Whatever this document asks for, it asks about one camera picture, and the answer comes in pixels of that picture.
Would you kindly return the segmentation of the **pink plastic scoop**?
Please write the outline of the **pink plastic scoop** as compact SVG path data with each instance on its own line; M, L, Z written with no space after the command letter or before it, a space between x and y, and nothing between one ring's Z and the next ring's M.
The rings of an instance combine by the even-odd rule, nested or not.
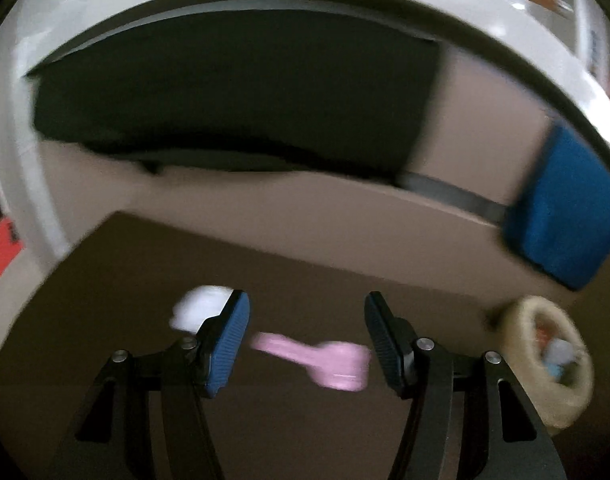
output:
M348 392L367 388L371 355L361 344L327 341L312 346L280 334L258 333L250 346L298 364L322 388Z

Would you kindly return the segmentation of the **crumpled white tissue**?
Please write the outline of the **crumpled white tissue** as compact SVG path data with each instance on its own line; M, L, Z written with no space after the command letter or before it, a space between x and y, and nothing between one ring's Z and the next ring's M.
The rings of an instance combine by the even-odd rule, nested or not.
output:
M232 288L214 285L190 290L172 309L169 326L179 332L197 333L206 320L221 314L232 294Z

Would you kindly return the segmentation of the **dark brown low table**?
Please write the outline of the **dark brown low table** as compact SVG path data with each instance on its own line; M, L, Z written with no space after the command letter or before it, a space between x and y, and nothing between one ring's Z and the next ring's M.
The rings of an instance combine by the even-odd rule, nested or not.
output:
M561 479L470 297L114 214L0 350L0 479Z

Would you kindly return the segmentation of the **black cloth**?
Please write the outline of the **black cloth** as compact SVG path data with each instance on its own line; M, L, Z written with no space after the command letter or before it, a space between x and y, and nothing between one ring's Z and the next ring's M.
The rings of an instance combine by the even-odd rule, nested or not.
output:
M129 160L393 183L423 127L435 41L348 15L194 14L44 64L35 129Z

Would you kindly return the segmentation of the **blue towel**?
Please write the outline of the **blue towel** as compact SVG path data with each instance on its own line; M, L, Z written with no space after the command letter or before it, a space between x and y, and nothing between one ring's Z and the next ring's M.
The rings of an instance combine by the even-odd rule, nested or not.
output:
M577 292L610 255L610 172L574 131L556 124L502 224L506 247Z

